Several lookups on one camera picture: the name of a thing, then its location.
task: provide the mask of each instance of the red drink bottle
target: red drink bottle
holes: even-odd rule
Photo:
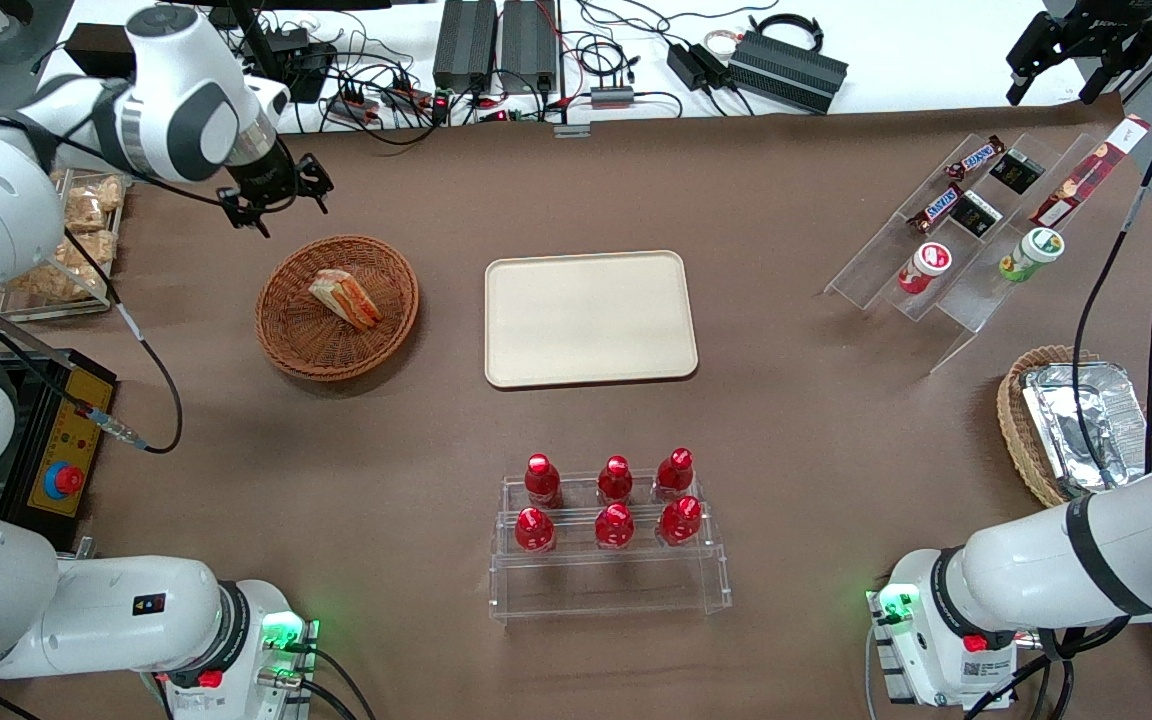
[[[679,500],[691,487],[692,475],[691,452],[680,447],[660,462],[657,479],[652,483],[652,497],[660,502]]]
[[[518,523],[513,528],[513,539],[526,552],[550,552],[558,543],[554,521],[535,507],[518,511]]]
[[[684,495],[666,505],[657,523],[657,539],[669,546],[685,543],[700,532],[700,501]]]
[[[607,458],[607,465],[598,473],[598,501],[602,505],[630,501],[634,488],[634,475],[630,475],[630,462],[620,455]]]
[[[599,511],[594,520],[594,538],[602,550],[620,550],[634,537],[634,515],[620,502],[613,502]]]
[[[522,477],[526,486],[526,497],[536,507],[548,507],[558,510],[563,506],[563,486],[558,478],[558,468],[544,455],[535,454],[526,461],[526,475]]]

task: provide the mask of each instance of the round wicker basket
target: round wicker basket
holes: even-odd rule
[[[1082,355],[1079,363],[1100,359],[1100,356],[1087,351],[1083,351]],[[1070,498],[1061,492],[1060,484],[1047,465],[1047,452],[1043,449],[1043,441],[1038,439],[1038,430],[1029,419],[1029,409],[1020,392],[1020,374],[1038,365],[1070,363],[1073,357],[1073,347],[1063,344],[1037,347],[1021,355],[998,385],[998,425],[1002,429],[1002,438],[1007,442],[1011,463],[1016,467],[1020,478],[1025,480],[1029,492],[1034,493],[1034,497],[1047,507],[1068,502]]]
[[[310,295],[319,270],[346,270],[380,309],[382,320],[358,331]],[[339,234],[282,260],[256,301],[256,336],[285,373],[309,381],[356,378],[393,355],[416,324],[420,288],[397,250],[371,237]]]

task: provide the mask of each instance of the brown table surface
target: brown table surface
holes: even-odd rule
[[[599,124],[434,132],[387,156],[358,135],[291,138],[338,184],[270,219],[273,240],[138,187],[120,291],[184,397],[183,442],[106,442],[92,532],[108,556],[174,555],[263,578],[353,670],[381,720],[435,717],[861,719],[863,591],[905,552],[1039,509],[998,432],[998,378],[1068,343],[1139,182],[1131,162],[1074,220],[1066,258],[1016,291],[941,372],[956,332],[862,314],[820,291],[967,132],[1052,146],[1121,108]],[[266,363],[252,306],[280,259],[365,233],[406,253],[420,321],[392,363],[344,387]],[[483,270],[513,256],[670,249],[685,260],[700,369],[684,382],[501,392],[483,377]],[[1144,386],[1152,202],[1087,347]],[[119,373],[120,418],[162,442],[168,393],[114,314],[50,325]],[[721,521],[735,606],[488,619],[500,477],[546,450],[568,471],[695,450]],[[1069,719],[1152,717],[1152,628],[1078,661]],[[329,675],[324,682],[343,691]],[[131,673],[0,683],[45,720],[154,719]],[[895,707],[879,717],[955,717]],[[1032,697],[1030,689],[1026,697]],[[1021,703],[1020,712],[1028,712]],[[325,707],[316,717],[334,717]],[[0,711],[0,717],[6,717]]]

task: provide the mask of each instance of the red emergency stop button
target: red emergency stop button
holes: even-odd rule
[[[74,495],[83,487],[83,471],[74,465],[61,468],[56,473],[56,488],[63,495]]]

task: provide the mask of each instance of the aluminum foil tray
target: aluminum foil tray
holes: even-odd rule
[[[1038,429],[1061,491],[1068,497],[1083,497],[1144,477],[1144,415],[1126,370],[1112,363],[1083,363],[1078,370],[1078,397],[1087,435],[1105,470],[1098,468],[1083,442],[1071,381],[1068,363],[1041,365],[1020,376],[1030,420]]]

